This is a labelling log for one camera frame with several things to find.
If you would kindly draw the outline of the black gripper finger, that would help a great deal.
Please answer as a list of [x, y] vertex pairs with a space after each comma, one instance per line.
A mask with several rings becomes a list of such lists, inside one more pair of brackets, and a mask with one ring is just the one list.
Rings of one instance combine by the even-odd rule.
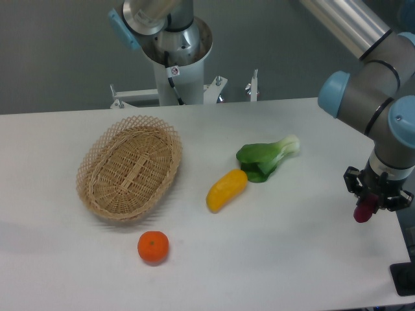
[[377, 208], [396, 212], [410, 207], [413, 199], [413, 193], [406, 190], [399, 190], [395, 194], [381, 194], [377, 201]]
[[359, 201], [366, 197], [366, 184], [364, 182], [364, 171], [355, 167], [348, 167], [343, 175], [346, 188]]

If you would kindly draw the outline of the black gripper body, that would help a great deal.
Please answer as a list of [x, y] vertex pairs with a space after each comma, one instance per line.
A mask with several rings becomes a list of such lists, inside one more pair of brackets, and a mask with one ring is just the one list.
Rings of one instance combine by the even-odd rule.
[[378, 205], [397, 205], [403, 187], [403, 179], [392, 180], [391, 175], [383, 172], [377, 175], [370, 166], [366, 166], [359, 174], [362, 190], [359, 201], [363, 202], [370, 195], [377, 196]]

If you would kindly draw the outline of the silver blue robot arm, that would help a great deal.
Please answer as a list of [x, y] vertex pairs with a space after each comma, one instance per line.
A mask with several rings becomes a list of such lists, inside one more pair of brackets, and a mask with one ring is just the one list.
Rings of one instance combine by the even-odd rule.
[[[304, 6], [363, 63], [356, 75], [333, 73], [318, 94], [326, 113], [374, 142], [365, 168], [345, 171], [348, 191], [358, 210], [409, 207], [414, 197], [403, 184], [414, 170], [414, 97], [394, 95], [414, 76], [413, 33], [394, 33], [362, 1]], [[162, 106], [216, 103], [226, 82], [217, 77], [204, 86], [212, 38], [192, 1], [123, 1], [108, 19], [125, 46], [153, 63]]]

